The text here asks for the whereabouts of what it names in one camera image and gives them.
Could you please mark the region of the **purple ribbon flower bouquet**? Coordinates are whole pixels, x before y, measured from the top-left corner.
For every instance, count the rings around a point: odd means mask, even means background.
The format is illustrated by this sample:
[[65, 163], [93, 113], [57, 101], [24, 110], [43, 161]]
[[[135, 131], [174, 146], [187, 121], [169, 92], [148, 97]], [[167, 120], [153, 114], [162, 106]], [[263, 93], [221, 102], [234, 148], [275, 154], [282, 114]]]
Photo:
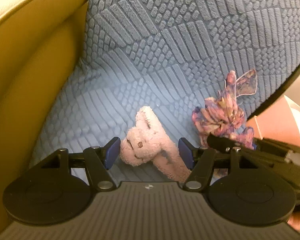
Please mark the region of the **purple ribbon flower bouquet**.
[[237, 98], [242, 95], [254, 95], [256, 89], [255, 69], [247, 71], [241, 77], [236, 77], [233, 70], [228, 73], [225, 89], [218, 93], [218, 97], [206, 98], [205, 106], [196, 107], [192, 112], [192, 121], [198, 130], [201, 146], [208, 147], [207, 138], [212, 134], [254, 149], [254, 129], [247, 126], [242, 132], [238, 131], [245, 124], [245, 116], [237, 103]]

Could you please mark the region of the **pink plush bunny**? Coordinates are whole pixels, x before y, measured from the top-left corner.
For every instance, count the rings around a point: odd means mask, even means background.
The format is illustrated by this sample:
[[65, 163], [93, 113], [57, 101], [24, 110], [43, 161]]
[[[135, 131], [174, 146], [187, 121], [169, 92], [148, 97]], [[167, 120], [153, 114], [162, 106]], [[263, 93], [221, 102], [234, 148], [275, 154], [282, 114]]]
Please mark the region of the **pink plush bunny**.
[[143, 106], [135, 116], [120, 146], [121, 160], [131, 166], [152, 162], [169, 179], [183, 183], [191, 171], [183, 162], [176, 144], [165, 132], [151, 107]]

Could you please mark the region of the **pink cardboard box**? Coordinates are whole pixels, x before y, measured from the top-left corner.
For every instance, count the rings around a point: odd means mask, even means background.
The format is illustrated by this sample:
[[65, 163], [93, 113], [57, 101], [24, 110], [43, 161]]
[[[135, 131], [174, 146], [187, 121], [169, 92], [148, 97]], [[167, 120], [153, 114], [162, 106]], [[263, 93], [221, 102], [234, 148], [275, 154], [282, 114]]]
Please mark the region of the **pink cardboard box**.
[[254, 129], [256, 138], [300, 146], [300, 76], [283, 96], [264, 112], [253, 116], [247, 125]]

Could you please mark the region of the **blue textured seat cushion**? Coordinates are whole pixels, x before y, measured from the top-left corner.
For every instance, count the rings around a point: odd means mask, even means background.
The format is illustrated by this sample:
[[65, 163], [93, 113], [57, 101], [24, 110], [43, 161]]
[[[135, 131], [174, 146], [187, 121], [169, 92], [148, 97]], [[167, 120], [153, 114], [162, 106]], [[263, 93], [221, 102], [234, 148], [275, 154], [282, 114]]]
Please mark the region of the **blue textured seat cushion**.
[[173, 141], [199, 144], [191, 120], [231, 70], [257, 71], [245, 116], [259, 114], [300, 74], [300, 0], [89, 0], [83, 55], [33, 150], [34, 166], [124, 138], [150, 106]]

